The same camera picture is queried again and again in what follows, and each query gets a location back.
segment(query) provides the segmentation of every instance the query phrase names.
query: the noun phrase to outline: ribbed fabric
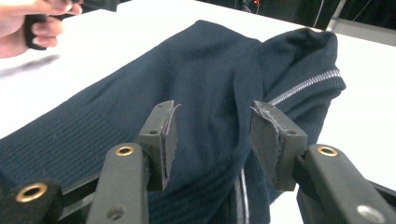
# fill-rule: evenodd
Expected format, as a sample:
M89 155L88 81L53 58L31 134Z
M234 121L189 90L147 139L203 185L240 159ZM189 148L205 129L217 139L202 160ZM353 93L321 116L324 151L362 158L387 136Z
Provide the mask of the ribbed fabric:
M244 165L250 223L269 222L276 193L250 150L250 107L336 70L336 44L335 35L308 29L261 43L198 21L2 139L0 181L46 176L67 186L94 174L111 147L137 137L156 104L175 100L176 157L165 192L149 194L150 223L222 223L219 208ZM340 77L327 78L277 106L314 143L344 87Z

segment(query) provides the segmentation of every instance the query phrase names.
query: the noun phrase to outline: white tabletop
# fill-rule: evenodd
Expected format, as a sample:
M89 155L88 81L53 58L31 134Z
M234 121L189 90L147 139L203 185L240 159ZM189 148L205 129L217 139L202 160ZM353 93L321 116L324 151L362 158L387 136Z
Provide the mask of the white tabletop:
M0 60L0 72L7 67L0 74L0 138L198 20L261 41L301 27L192 0L133 0L117 13L66 19L58 47ZM366 178L396 189L396 48L338 40L336 64L347 88L332 102L319 142L343 150ZM294 197L285 194L272 206L272 223L302 223Z

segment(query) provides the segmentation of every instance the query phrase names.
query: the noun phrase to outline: white table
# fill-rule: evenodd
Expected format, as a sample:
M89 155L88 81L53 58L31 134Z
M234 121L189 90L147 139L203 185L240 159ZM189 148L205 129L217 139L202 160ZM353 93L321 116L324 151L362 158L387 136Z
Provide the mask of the white table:
M192 0L133 0L119 5L117 13L98 10L67 19L55 49L0 60L0 67L9 67L0 74L0 138L197 20L261 41L301 27ZM366 178L396 189L396 48L338 39L337 66L347 89L332 102L319 142L343 150ZM16 65L24 63L25 72L17 74ZM302 223L295 192L275 202L272 219Z

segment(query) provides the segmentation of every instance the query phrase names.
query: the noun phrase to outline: human hand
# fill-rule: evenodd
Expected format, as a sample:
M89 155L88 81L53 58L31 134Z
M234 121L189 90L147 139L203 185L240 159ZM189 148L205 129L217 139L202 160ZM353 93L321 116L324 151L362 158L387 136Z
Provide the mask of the human hand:
M28 50L22 29L25 15L78 15L81 14L81 3L82 0L78 3L70 0L0 0L0 58L17 56ZM43 48L55 47L58 43L56 36L63 31L63 23L51 16L32 26L36 35L34 43Z

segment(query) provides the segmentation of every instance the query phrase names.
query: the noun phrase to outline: folded garment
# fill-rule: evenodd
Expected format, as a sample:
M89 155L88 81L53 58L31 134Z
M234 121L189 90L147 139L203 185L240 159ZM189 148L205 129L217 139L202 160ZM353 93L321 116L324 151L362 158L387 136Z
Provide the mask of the folded garment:
M0 140L0 182L51 177L66 187L100 172L111 147L133 142L151 109L175 100L177 151L166 190L148 196L150 223L227 223L218 211L243 168L250 223L269 222L277 193L251 152L250 107L276 105L315 143L346 87L336 52L328 32L262 43L198 21Z

